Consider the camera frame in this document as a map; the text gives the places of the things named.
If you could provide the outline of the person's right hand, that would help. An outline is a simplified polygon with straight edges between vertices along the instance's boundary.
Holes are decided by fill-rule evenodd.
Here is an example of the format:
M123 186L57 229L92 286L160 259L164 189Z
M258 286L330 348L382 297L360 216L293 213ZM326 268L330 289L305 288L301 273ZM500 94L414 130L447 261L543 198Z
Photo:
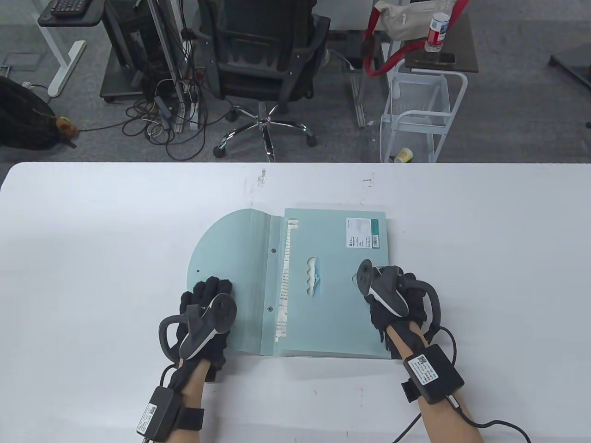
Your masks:
M391 327L411 353L422 349L425 346L422 334L414 332L411 326L415 324L420 329L427 320L423 302L426 293L416 287L399 287L399 278L403 283L416 280L412 273L399 274L393 267L370 266L369 269L371 283L363 295L369 304L371 323L379 333L380 342L390 352L391 359L403 360L387 329Z

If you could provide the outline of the person's left hand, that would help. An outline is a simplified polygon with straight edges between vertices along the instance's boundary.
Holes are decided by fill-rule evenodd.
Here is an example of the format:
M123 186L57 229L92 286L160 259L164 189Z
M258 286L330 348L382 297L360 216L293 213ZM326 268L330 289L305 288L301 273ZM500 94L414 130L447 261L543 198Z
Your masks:
M179 313L184 314L189 305L199 305L200 315L205 312L205 308L212 302L213 298L220 293L230 294L232 283L228 279L216 278L211 276L205 282L198 282L194 285L193 291L186 291L180 298ZM169 388L181 391L189 382L189 378L197 369L198 364L204 361L210 363L210 367L205 376L205 382L215 382L217 372L220 371L226 362L224 350L227 346L227 339L230 332L215 335L204 348L190 359L188 363L183 363L171 376Z

